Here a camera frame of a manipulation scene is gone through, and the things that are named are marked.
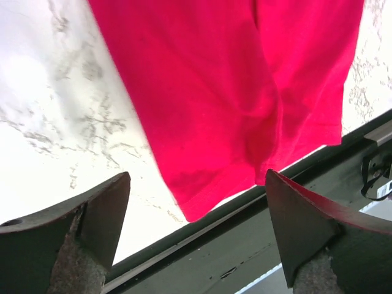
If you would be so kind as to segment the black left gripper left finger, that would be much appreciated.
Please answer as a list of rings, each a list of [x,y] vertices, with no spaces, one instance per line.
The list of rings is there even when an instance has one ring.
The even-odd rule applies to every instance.
[[[130,176],[1,224],[1,293],[102,293],[130,195]]]

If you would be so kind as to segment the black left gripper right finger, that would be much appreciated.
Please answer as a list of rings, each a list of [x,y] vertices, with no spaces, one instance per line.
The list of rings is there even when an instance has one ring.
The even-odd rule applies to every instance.
[[[294,293],[391,293],[391,221],[342,206],[273,170],[265,188]]]

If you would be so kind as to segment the magenta t shirt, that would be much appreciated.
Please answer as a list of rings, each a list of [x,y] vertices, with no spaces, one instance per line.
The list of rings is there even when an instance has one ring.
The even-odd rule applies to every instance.
[[[91,1],[189,222],[342,135],[363,1]]]

